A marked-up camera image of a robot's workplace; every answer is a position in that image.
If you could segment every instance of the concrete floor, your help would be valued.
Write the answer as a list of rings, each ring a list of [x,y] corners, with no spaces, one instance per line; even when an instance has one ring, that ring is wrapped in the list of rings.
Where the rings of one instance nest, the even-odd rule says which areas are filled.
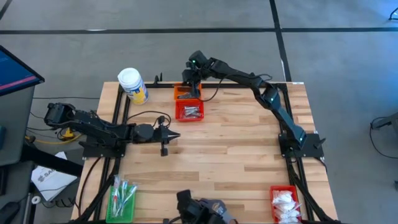
[[[398,27],[387,22],[393,0],[276,0],[282,28]],[[264,0],[13,0],[0,30],[273,27]],[[339,219],[346,223],[396,223],[398,161],[380,156],[369,139],[369,122],[398,111],[398,32],[283,33],[294,82],[305,82],[324,151]],[[202,50],[247,72],[283,81],[277,39],[270,33],[0,35],[5,46],[46,78],[35,96],[99,97],[102,83],[136,67],[145,81],[163,72],[181,79],[188,56]],[[59,100],[83,110],[98,100]],[[32,112],[43,116],[47,100]],[[30,127],[44,128],[31,117]],[[374,132],[385,154],[398,156],[391,127]],[[48,147],[81,157],[76,144]],[[60,198],[74,197],[77,185]],[[35,223],[67,222],[71,208],[37,208]]]

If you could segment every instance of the white container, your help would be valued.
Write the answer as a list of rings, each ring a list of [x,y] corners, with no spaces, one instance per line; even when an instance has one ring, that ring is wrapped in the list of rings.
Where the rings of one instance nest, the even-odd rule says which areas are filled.
[[[135,68],[125,68],[118,75],[119,83],[131,101],[136,105],[148,100],[148,90]]]

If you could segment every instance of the monitor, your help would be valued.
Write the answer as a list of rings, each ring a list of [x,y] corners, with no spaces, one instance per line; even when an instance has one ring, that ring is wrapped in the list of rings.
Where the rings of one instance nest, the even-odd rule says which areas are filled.
[[[0,96],[44,82],[44,78],[0,45]]]

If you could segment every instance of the paper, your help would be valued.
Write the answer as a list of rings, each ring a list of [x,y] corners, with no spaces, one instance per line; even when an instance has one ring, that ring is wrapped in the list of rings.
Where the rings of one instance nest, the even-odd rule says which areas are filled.
[[[61,159],[67,159],[64,152],[58,152],[55,156]],[[77,177],[64,174],[53,169],[37,166],[32,172],[31,180],[41,192],[46,201],[53,200],[68,184],[76,180]]]

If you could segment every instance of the wooden table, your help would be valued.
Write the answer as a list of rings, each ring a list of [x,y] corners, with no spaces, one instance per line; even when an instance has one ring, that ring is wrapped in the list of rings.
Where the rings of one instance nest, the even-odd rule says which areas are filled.
[[[287,83],[296,124],[309,133],[315,126],[302,83]],[[112,120],[117,82],[104,83],[98,115]],[[175,116],[172,88],[149,88],[144,105],[130,105],[129,116],[157,110]],[[205,88],[211,96],[215,88]],[[123,96],[119,122],[126,96]],[[129,123],[153,124],[158,114],[146,113]],[[254,99],[247,88],[220,89],[205,103],[205,119],[179,123],[173,120],[172,131],[181,137],[169,144],[169,155],[160,156],[160,144],[130,144],[121,161],[120,175],[139,185],[134,223],[162,223],[163,218],[178,216],[176,193],[190,189],[195,198],[222,199],[240,223],[272,223],[269,187],[288,185],[285,160],[280,155],[278,120]],[[95,158],[85,161],[84,180]],[[101,159],[91,173],[83,194],[82,211],[97,194],[103,168]],[[322,209],[337,218],[325,168],[315,159],[303,159],[308,188]],[[83,181],[80,182],[78,195]],[[299,193],[300,203],[303,197]],[[101,219],[105,218],[108,195],[105,195]],[[302,215],[306,218],[305,207]],[[73,210],[72,218],[78,216]]]

